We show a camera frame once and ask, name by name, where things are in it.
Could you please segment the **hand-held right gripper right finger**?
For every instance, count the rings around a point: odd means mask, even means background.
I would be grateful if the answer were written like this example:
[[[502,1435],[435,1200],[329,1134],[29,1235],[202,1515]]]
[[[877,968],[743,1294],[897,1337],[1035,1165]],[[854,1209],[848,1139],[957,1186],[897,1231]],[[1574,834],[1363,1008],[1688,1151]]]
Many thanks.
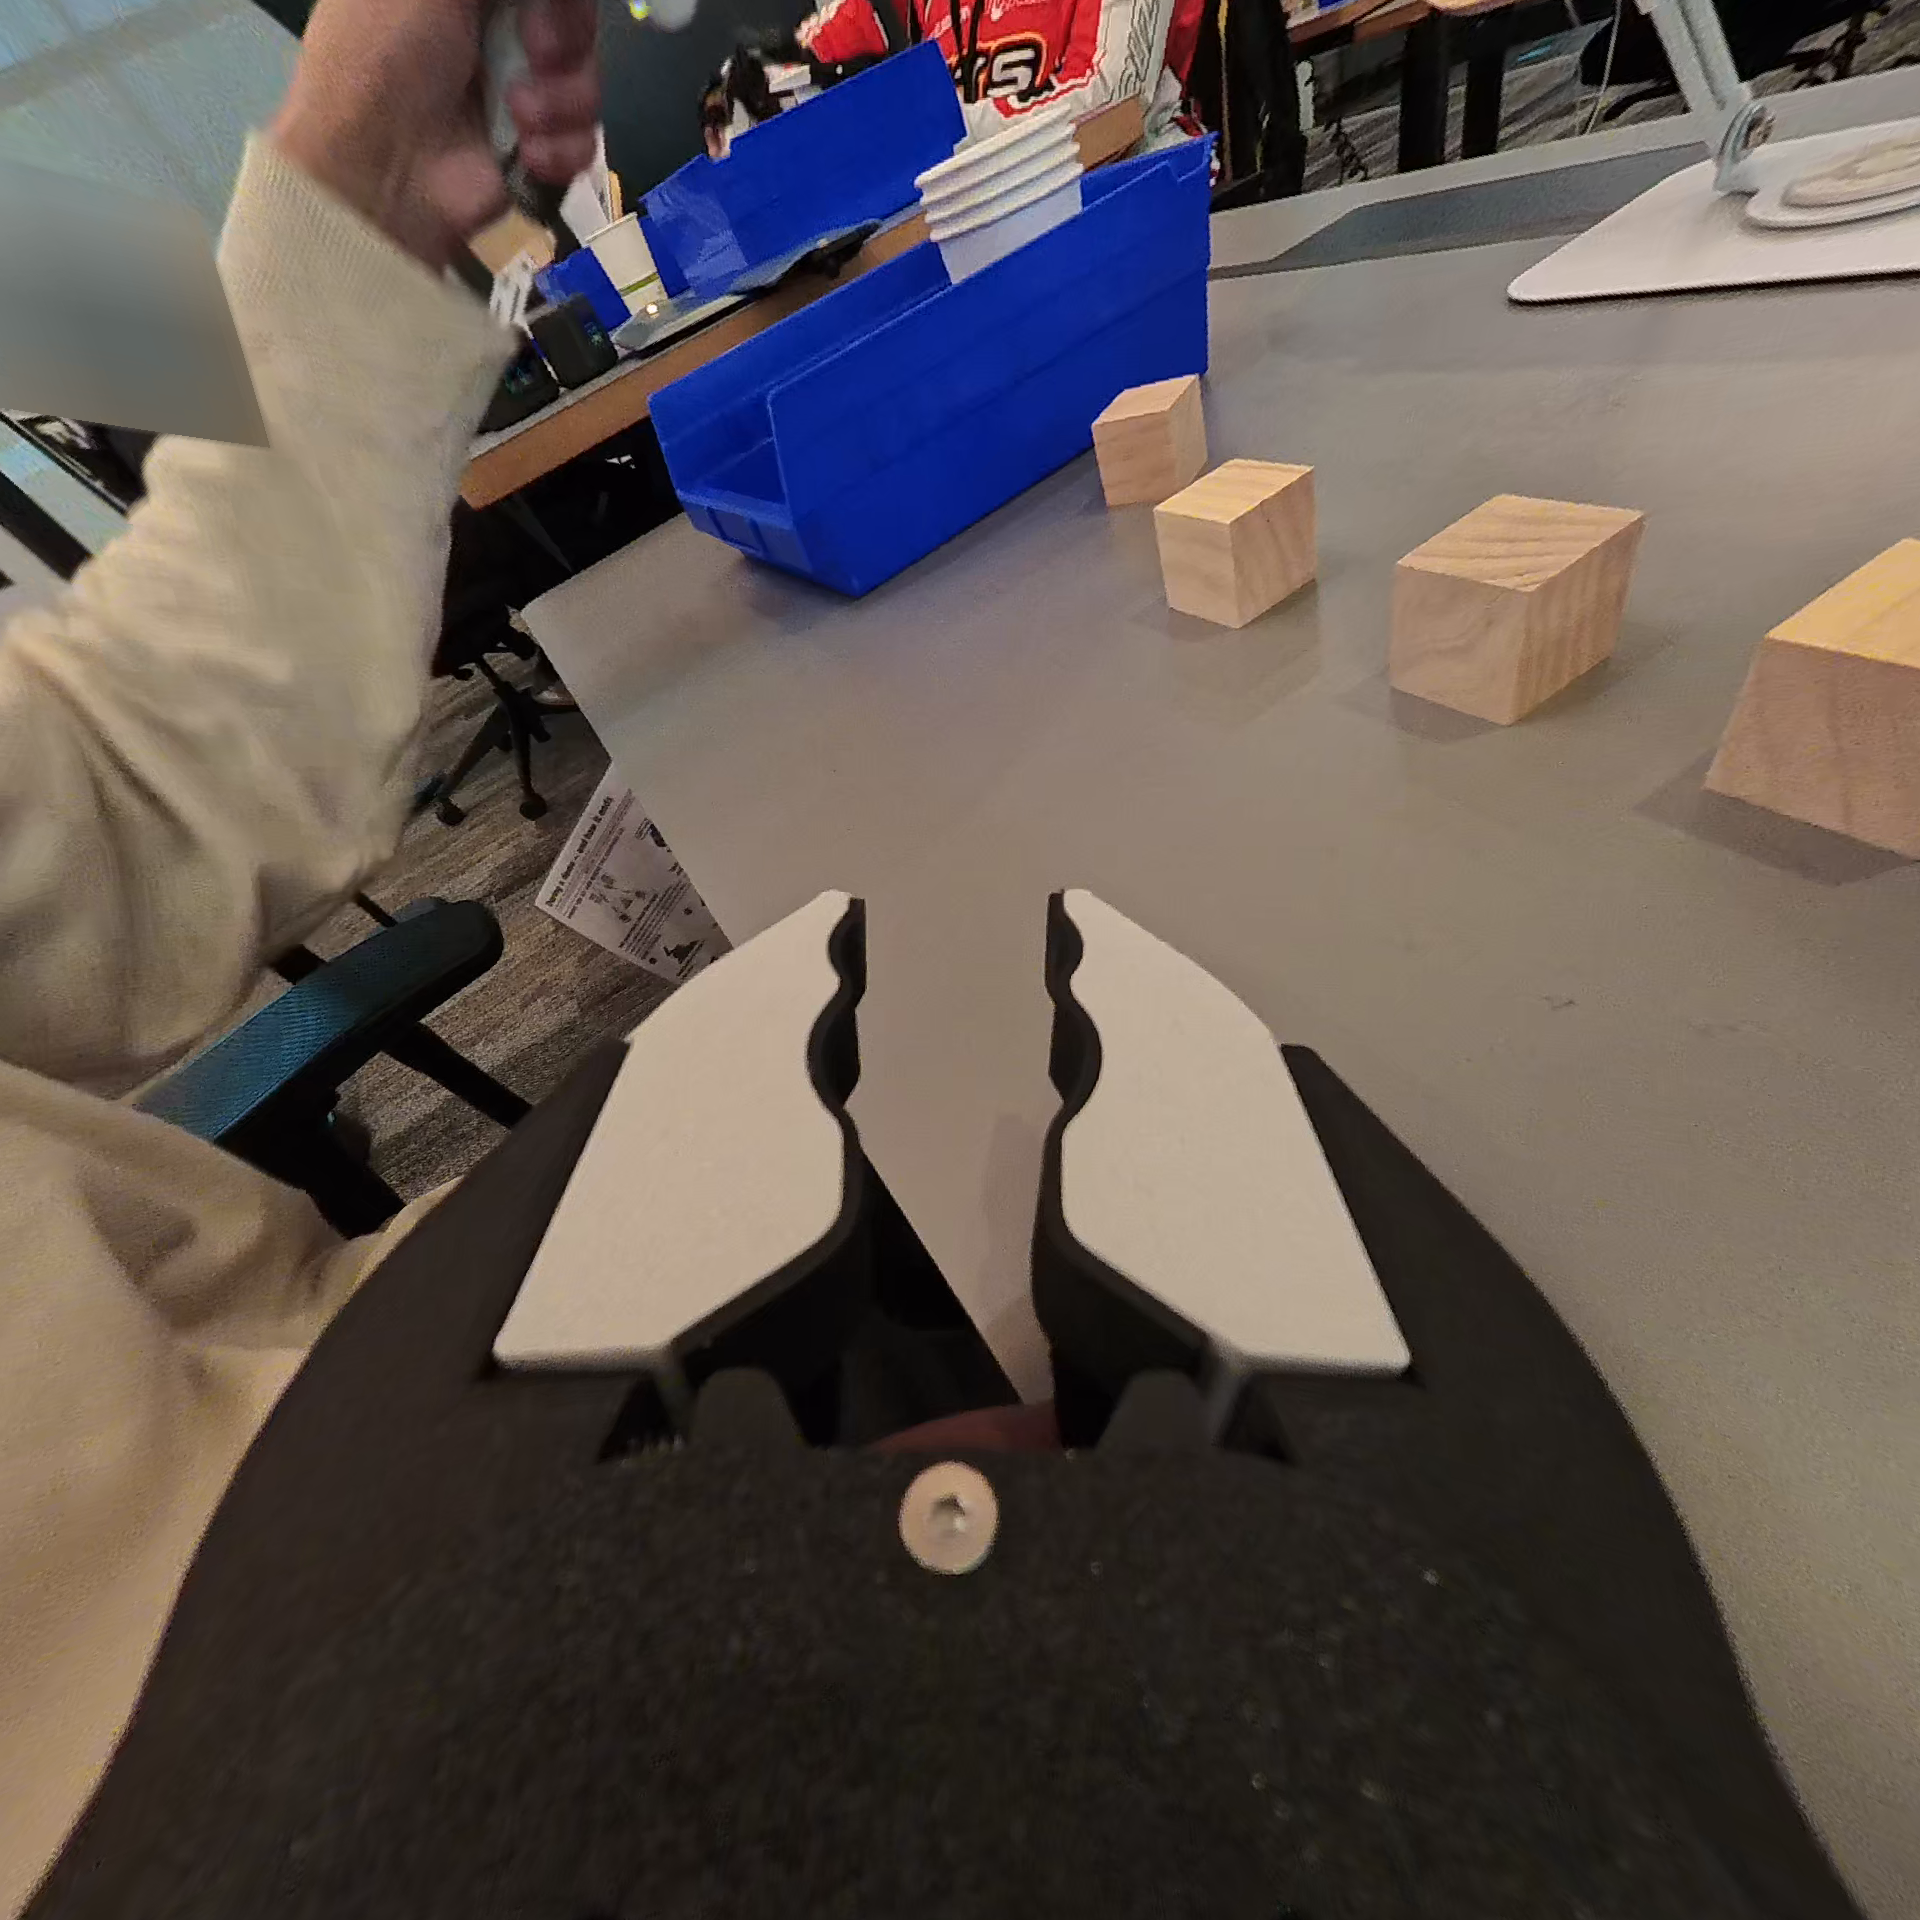
[[[1085,889],[1047,901],[1031,1296],[1085,1377],[1401,1377],[1384,1296],[1285,1051],[1221,979]]]

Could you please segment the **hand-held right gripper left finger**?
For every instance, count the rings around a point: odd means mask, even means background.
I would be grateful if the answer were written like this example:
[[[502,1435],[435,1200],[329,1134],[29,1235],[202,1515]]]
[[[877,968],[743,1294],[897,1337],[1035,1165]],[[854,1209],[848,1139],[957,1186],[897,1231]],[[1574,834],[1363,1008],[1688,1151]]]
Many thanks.
[[[490,1346],[511,1374],[688,1366],[853,1222],[864,903],[821,891],[631,1031]]]

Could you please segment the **stack of white paper cups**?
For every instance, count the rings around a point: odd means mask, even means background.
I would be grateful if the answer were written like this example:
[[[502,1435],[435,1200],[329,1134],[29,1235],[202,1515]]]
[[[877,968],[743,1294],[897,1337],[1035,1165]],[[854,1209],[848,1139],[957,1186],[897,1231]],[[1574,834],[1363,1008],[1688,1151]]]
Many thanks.
[[[947,283],[967,280],[1000,263],[1015,250],[1065,225],[1083,206],[1081,176],[1067,178],[1043,195],[997,200],[986,206],[989,216],[962,225],[928,223],[928,239],[939,250]]]

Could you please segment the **person's left forearm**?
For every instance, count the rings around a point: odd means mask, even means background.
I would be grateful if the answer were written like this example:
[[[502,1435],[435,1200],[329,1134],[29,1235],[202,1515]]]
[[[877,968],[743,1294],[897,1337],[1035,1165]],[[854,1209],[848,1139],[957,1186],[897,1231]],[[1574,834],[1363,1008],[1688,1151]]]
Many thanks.
[[[160,438],[3,626],[3,1113],[175,1065],[397,841],[506,335],[263,135],[219,274],[266,445]]]

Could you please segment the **person's left hand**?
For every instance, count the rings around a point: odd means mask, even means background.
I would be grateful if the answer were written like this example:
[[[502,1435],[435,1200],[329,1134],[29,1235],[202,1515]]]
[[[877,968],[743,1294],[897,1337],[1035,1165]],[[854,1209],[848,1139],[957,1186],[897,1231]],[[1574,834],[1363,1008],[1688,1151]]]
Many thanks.
[[[509,203],[487,98],[498,5],[314,5],[272,144],[394,246],[441,272]],[[502,102],[527,178],[567,186],[598,126],[595,5],[511,5],[526,67]]]

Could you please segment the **small blue plastic bin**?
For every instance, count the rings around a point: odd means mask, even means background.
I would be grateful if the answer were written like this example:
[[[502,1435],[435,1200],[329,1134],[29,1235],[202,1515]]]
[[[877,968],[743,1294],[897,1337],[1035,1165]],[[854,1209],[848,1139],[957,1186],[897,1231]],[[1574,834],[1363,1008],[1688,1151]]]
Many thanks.
[[[538,267],[534,272],[534,287],[545,304],[562,304],[573,296],[585,299],[605,334],[615,334],[631,317],[625,296],[598,256],[586,246],[554,256],[547,265]]]

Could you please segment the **printed paper sheet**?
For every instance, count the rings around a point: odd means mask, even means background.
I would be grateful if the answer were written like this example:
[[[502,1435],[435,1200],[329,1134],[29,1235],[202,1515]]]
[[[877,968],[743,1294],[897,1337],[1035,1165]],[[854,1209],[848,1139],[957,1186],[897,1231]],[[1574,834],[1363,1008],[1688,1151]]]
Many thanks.
[[[624,777],[608,767],[534,889],[534,909],[672,986],[731,951]]]

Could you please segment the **long blue plastic bin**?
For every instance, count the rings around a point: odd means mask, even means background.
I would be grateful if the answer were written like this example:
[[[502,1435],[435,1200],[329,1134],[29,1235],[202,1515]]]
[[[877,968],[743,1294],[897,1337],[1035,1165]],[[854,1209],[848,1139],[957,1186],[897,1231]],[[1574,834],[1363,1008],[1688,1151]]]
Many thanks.
[[[744,277],[919,200],[952,154],[962,105],[934,41],[889,54],[758,123],[726,157],[694,157],[642,203],[639,233],[675,293],[721,296]]]

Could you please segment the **black tablet device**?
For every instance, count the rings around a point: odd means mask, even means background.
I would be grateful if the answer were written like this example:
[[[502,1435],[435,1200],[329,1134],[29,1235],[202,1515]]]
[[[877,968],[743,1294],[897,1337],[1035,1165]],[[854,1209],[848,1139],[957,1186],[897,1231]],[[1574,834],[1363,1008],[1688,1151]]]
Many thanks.
[[[645,357],[731,317],[747,304],[794,280],[832,280],[877,230],[879,221],[830,230],[802,249],[747,267],[715,295],[683,293],[638,304],[611,329],[610,342],[618,354]]]

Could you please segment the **wood-edged neighbouring table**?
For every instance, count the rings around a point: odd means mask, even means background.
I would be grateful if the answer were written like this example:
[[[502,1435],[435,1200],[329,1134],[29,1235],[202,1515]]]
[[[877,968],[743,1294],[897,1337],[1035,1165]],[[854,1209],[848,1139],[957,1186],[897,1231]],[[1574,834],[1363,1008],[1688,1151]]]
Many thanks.
[[[658,352],[621,357],[610,373],[563,392],[526,419],[479,435],[471,445],[462,474],[462,501],[472,509],[485,509],[530,487],[645,419],[659,387],[926,239],[923,216],[917,209],[904,211],[897,221],[864,234],[859,249],[839,246],[797,265],[779,286],[736,304]]]

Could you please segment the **black office chair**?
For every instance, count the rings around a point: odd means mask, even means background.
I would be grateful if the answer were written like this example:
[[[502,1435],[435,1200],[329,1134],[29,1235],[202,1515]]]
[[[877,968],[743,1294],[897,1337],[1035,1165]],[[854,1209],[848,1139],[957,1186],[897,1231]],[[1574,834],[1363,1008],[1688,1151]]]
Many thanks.
[[[343,1235],[389,1224],[399,1198],[336,1122],[374,1057],[419,1073],[502,1129],[531,1104],[426,1025],[504,953],[485,903],[425,897],[333,958],[273,961],[281,993],[134,1095],[152,1114],[302,1191]]]

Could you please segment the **black swivel chair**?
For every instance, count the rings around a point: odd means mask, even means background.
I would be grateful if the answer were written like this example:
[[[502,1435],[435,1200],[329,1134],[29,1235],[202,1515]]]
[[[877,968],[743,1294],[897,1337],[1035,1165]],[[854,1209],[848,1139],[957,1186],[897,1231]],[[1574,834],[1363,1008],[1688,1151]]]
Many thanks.
[[[490,751],[504,751],[518,783],[518,813],[526,821],[545,813],[545,799],[534,786],[531,746],[547,739],[550,718],[573,713],[575,706],[563,695],[542,695],[538,687],[553,687],[557,677],[542,647],[521,627],[518,611],[573,573],[575,566],[531,514],[509,501],[475,509],[455,497],[430,671],[435,680],[479,678],[494,706],[463,754],[418,786],[416,811],[457,825],[463,818],[459,789]]]

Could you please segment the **wooden cube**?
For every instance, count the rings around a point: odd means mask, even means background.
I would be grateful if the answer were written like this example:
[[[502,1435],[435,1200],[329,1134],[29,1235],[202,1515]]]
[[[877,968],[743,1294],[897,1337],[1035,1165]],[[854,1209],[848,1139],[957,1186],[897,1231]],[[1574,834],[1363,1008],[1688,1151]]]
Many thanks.
[[[1167,608],[1242,627],[1315,579],[1314,467],[1226,458],[1153,509]]]
[[[1643,531],[1634,509],[1489,495],[1395,563],[1386,682],[1518,725],[1613,655]]]
[[[1704,786],[1918,856],[1918,542],[1823,590],[1753,653]]]
[[[1208,465],[1199,374],[1126,387],[1093,419],[1097,479],[1109,509],[1155,507]]]

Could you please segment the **person's cream sweater torso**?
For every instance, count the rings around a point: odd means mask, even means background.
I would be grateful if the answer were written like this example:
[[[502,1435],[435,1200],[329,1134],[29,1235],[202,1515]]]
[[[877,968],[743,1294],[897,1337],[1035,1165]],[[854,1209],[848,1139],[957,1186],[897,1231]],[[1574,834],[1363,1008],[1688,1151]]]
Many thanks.
[[[445,1182],[368,1235],[139,1111],[162,1051],[3,1065],[2,1896],[118,1746],[206,1527],[304,1357]]]

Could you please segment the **white document stand wooden board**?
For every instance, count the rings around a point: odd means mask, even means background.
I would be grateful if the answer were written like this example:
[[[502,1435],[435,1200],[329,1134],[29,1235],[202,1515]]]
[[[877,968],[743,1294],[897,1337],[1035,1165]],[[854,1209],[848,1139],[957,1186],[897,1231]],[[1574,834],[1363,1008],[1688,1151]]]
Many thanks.
[[[1520,306],[1918,274],[1918,120],[1778,130],[1714,5],[1645,2],[1712,159],[1651,185],[1514,277]]]

